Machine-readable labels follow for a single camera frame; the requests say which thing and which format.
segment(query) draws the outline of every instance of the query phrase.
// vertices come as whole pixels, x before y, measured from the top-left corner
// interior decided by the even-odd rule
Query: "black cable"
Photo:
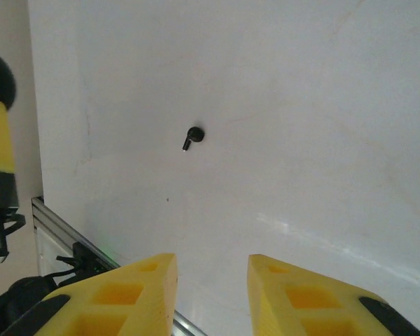
[[[47,274],[47,275],[44,276],[44,278],[53,279],[55,277],[63,277],[65,275],[75,273],[75,272],[77,272],[77,271],[79,271],[83,268],[83,264],[81,262],[79,262],[79,261],[77,261],[73,258],[70,258],[70,257],[62,257],[62,256],[59,255],[59,256],[56,257],[56,260],[63,261],[63,262],[65,262],[65,263],[67,263],[71,266],[73,266],[75,263],[76,263],[76,265],[72,269],[68,269],[67,271]]]
[[[26,223],[25,216],[19,213],[14,213],[10,218],[6,220],[5,224],[10,223],[10,222],[15,222],[15,223],[12,224],[11,226],[8,226],[5,229],[5,235],[10,235],[11,233],[14,233],[15,231],[19,230],[23,225],[25,225]]]

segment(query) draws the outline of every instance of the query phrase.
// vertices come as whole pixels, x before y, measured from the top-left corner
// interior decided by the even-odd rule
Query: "white surface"
[[[38,275],[47,275],[71,270],[72,266],[66,264],[65,262],[56,260],[57,256],[72,257],[70,251],[59,245],[55,240],[53,240],[49,232],[45,232],[41,228],[35,227],[34,234],[36,237],[38,253]],[[67,280],[74,275],[75,274],[73,273],[66,276],[57,276],[54,280],[56,284],[59,284],[63,282],[63,280]]]
[[[20,213],[27,224],[7,238],[9,256],[0,264],[0,295],[18,279],[37,275],[31,198],[42,193],[41,159],[26,1],[0,1],[0,57],[11,68],[17,98],[8,114]]]
[[[420,1],[30,0],[47,205],[250,335],[252,253],[420,327]],[[206,138],[187,153],[189,127]]]

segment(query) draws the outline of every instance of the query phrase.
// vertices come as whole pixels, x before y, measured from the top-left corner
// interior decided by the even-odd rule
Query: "white table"
[[[420,328],[420,1],[29,0],[45,203],[250,335],[249,254]],[[189,127],[206,131],[183,153]]]

